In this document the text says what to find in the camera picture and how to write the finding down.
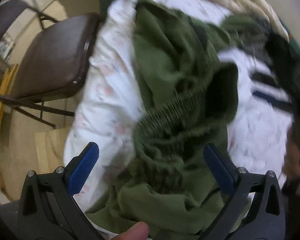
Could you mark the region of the person's right hand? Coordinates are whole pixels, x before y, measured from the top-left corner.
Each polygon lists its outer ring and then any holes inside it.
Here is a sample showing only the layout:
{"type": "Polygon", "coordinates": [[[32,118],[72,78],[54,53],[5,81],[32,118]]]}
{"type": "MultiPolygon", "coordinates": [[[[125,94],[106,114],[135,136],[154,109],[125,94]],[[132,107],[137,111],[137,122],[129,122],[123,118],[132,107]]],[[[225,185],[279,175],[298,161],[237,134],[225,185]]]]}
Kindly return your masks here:
{"type": "Polygon", "coordinates": [[[286,175],[288,181],[294,181],[300,178],[300,149],[294,138],[294,129],[291,126],[287,132],[286,154],[282,172],[286,175]]]}

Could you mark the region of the person's left hand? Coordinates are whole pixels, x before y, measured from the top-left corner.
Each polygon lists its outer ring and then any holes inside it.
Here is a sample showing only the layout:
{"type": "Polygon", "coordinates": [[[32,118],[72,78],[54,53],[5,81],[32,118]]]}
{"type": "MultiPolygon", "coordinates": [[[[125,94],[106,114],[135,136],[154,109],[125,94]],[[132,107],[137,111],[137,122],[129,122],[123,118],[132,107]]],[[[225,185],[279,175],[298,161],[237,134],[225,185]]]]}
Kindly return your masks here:
{"type": "Polygon", "coordinates": [[[121,233],[113,240],[146,240],[149,236],[149,226],[145,222],[138,222],[126,232],[121,233]]]}

